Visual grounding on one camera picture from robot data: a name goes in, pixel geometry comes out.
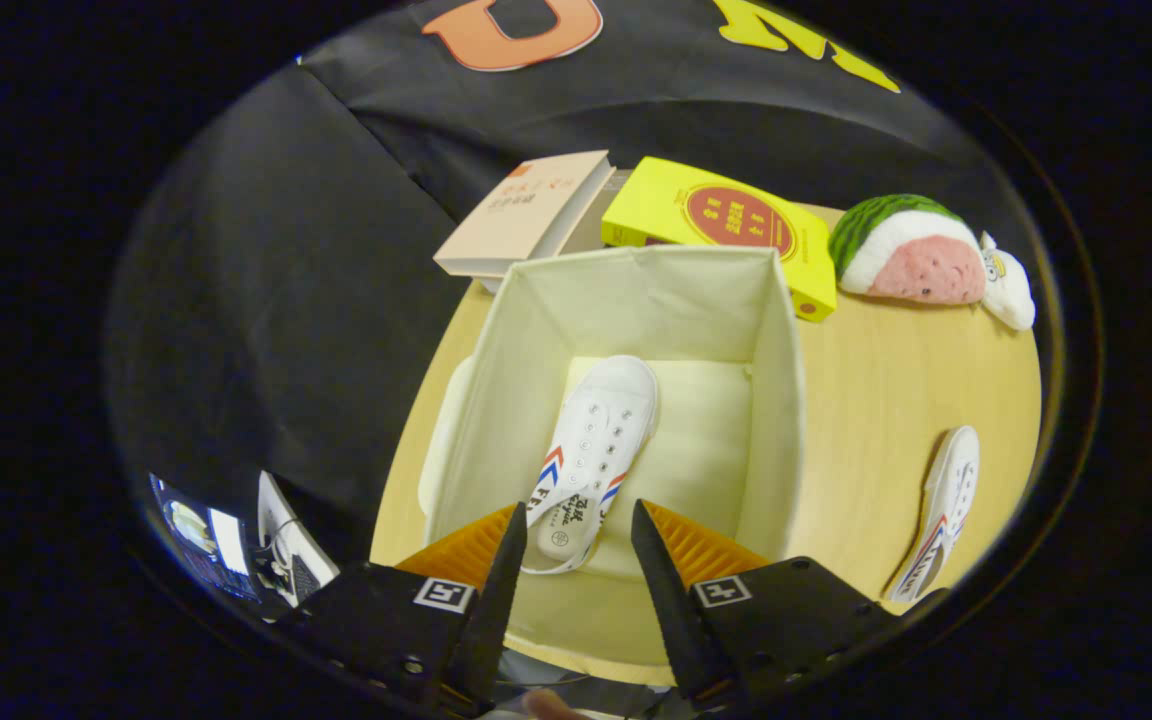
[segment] white sneaker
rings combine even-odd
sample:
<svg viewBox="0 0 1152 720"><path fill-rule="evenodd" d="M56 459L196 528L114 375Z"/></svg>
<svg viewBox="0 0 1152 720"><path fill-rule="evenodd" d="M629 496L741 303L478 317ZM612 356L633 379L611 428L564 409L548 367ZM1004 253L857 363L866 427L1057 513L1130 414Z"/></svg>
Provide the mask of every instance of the white sneaker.
<svg viewBox="0 0 1152 720"><path fill-rule="evenodd" d="M584 564L634 457L655 430L657 379L639 357L593 365L558 414L550 454L526 501L522 571Z"/></svg>
<svg viewBox="0 0 1152 720"><path fill-rule="evenodd" d="M912 602L932 588L972 510L980 472L980 438L963 425L945 438L923 486L923 532L905 556L887 600Z"/></svg>

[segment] yellow letter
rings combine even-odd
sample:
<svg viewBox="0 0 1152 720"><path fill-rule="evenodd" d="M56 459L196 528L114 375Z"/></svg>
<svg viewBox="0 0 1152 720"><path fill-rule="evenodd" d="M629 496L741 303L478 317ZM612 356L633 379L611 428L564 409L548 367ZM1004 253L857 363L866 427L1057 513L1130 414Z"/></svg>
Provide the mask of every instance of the yellow letter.
<svg viewBox="0 0 1152 720"><path fill-rule="evenodd" d="M781 40L780 37L772 35L767 26L763 23L767 23L768 26L773 26L782 36L790 38L791 44L794 44L797 50L803 51L803 54L813 60L819 60L824 56L824 40L819 35L810 31L810 29L801 26L799 24L793 22L789 18L783 18L781 15L759 8L758 5L750 3L746 0L714 0L718 5L718 9L722 10L723 17L727 17L727 24L718 28L718 32L722 33L727 40L735 41L737 45L753 45L756 47L765 47L765 50L775 50L776 53L783 53L787 51L787 41Z"/></svg>
<svg viewBox="0 0 1152 720"><path fill-rule="evenodd" d="M827 41L828 45L833 46L833 51L835 51L833 61L835 61L838 67L854 74L856 77L867 79L879 88L887 88L892 92L900 92L896 83L892 82L886 74L882 74L882 70L867 63L867 61L856 58L851 53L847 53L846 50L838 46L836 41L826 40L826 38L810 31L810 29L795 23L794 20L781 17L781 15L767 8L760 8L758 5L750 3L749 0L714 0L714 3L718 5L718 9L727 18L727 24L718 28L718 32L722 37L726 37L727 40L735 41L738 45L753 45L755 47L764 47L765 50L775 50L776 53L783 53L783 51L790 48L790 44L781 40L780 37L776 37L767 29L767 26L772 26L776 29L776 32L787 37L797 50L803 51L804 55L813 60L824 58L824 46L826 46Z"/></svg>
<svg viewBox="0 0 1152 720"><path fill-rule="evenodd" d="M890 77L884 76L882 70L879 70L867 63L867 61L856 58L856 55L852 55L851 53L847 53L846 50L838 46L836 41L831 40L829 45L833 47L833 61L835 61L838 67L846 69L856 77L865 78L879 88L887 88L887 90L890 90L892 92L900 92L900 88L896 88L896 83L892 82Z"/></svg>

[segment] beige book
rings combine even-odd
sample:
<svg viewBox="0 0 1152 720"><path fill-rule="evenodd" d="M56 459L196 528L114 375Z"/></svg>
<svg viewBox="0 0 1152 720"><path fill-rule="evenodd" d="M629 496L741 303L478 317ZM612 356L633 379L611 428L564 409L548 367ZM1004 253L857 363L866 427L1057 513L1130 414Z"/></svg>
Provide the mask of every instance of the beige book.
<svg viewBox="0 0 1152 720"><path fill-rule="evenodd" d="M448 274L479 279L495 291L509 265L602 247L594 228L576 232L612 195L600 192L614 168L607 150L526 160L502 179L444 242L434 260Z"/></svg>

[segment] orange letter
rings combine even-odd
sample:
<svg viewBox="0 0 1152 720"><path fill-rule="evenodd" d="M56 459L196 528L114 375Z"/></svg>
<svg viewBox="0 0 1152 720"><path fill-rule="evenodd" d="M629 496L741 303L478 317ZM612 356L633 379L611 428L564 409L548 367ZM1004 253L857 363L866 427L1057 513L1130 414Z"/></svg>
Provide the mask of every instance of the orange letter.
<svg viewBox="0 0 1152 720"><path fill-rule="evenodd" d="M495 0L471 0L429 22L420 31L438 33L465 68L499 73L561 58L589 45L602 31L594 0L545 0L558 22L531 37L508 37L488 12Z"/></svg>

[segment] computer monitor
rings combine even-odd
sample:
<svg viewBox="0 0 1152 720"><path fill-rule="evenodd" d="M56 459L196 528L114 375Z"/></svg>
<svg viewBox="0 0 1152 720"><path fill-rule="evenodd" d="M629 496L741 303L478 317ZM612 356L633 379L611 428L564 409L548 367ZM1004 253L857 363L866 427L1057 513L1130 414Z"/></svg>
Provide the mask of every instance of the computer monitor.
<svg viewBox="0 0 1152 720"><path fill-rule="evenodd" d="M150 473L150 487L183 566L202 582L259 602L243 521L191 500L154 473Z"/></svg>

